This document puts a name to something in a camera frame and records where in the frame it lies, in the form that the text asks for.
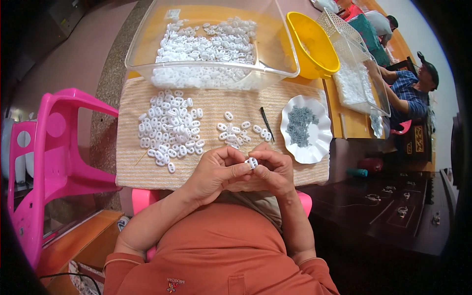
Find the black tweezers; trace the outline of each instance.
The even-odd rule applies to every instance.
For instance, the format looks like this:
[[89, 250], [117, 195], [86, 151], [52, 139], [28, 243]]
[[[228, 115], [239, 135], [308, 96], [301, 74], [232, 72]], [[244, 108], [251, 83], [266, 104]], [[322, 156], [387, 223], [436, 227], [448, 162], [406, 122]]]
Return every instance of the black tweezers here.
[[272, 142], [275, 143], [274, 134], [272, 133], [272, 130], [270, 129], [269, 122], [267, 121], [267, 117], [265, 116], [263, 107], [261, 107], [261, 115], [262, 115], [262, 118], [264, 119], [264, 123], [266, 124], [267, 129], [270, 132], [270, 135], [272, 135]]

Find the blue striped shirt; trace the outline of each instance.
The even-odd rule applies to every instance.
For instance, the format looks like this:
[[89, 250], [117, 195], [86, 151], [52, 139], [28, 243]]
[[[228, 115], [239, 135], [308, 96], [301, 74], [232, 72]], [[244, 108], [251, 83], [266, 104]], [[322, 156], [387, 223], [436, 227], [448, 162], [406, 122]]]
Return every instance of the blue striped shirt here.
[[390, 127], [395, 129], [398, 124], [419, 119], [426, 116], [428, 112], [428, 94], [413, 88], [413, 84], [418, 82], [418, 78], [410, 71], [396, 71], [398, 79], [393, 83], [391, 89], [401, 100], [408, 101], [409, 111], [404, 114], [392, 107], [390, 110]]

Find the dark cap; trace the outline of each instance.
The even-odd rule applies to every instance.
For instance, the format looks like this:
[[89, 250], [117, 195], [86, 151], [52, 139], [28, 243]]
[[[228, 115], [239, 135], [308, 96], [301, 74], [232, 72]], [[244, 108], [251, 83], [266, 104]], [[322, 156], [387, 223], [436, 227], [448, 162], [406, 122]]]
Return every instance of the dark cap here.
[[426, 70], [431, 74], [432, 81], [433, 81], [434, 84], [436, 84], [436, 87], [433, 90], [436, 90], [438, 88], [438, 85], [439, 85], [438, 71], [436, 70], [436, 68], [434, 67], [434, 65], [432, 63], [427, 62], [424, 59], [424, 55], [421, 53], [421, 51], [418, 51], [418, 57], [420, 58], [421, 63], [424, 65]]

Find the plastic bag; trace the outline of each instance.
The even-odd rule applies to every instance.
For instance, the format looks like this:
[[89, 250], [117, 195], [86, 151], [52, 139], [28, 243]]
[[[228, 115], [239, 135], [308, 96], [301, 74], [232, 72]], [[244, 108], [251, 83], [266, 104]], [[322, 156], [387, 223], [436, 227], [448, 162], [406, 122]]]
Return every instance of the plastic bag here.
[[310, 0], [310, 1], [312, 2], [313, 6], [320, 11], [324, 11], [324, 8], [327, 8], [334, 13], [339, 12], [339, 7], [337, 6], [336, 2], [334, 2], [334, 0]]

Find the teal object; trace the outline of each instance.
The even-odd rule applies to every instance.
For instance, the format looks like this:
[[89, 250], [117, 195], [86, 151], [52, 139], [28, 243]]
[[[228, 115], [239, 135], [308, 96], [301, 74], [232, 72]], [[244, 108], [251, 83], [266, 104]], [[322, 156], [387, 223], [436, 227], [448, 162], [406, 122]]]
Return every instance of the teal object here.
[[355, 168], [348, 168], [346, 170], [348, 175], [352, 175], [354, 177], [367, 177], [369, 173], [366, 169], [355, 169]]
[[390, 66], [390, 59], [385, 53], [382, 45], [379, 42], [377, 33], [370, 21], [365, 17], [364, 14], [359, 14], [349, 21], [349, 24], [359, 32], [367, 46], [367, 50], [374, 56], [377, 64], [381, 67]]

